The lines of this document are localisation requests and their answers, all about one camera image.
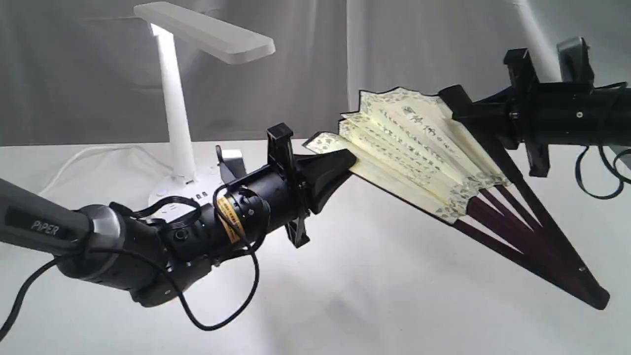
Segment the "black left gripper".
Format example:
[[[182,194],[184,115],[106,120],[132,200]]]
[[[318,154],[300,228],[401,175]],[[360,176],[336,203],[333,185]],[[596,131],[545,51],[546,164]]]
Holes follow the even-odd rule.
[[[296,248],[310,241],[305,220],[319,214],[352,175],[357,157],[342,149],[294,155],[292,130],[284,123],[267,130],[267,163],[221,185],[212,196],[215,219],[228,236],[255,241],[284,227]]]

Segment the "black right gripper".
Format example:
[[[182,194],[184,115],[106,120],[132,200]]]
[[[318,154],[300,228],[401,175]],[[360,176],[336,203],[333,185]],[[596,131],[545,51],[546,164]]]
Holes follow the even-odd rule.
[[[475,102],[464,88],[451,88],[454,120],[486,150],[516,150],[524,143],[530,176],[544,178],[550,170],[551,144],[630,145],[629,88],[541,82],[527,48],[508,50],[503,63],[511,88]]]

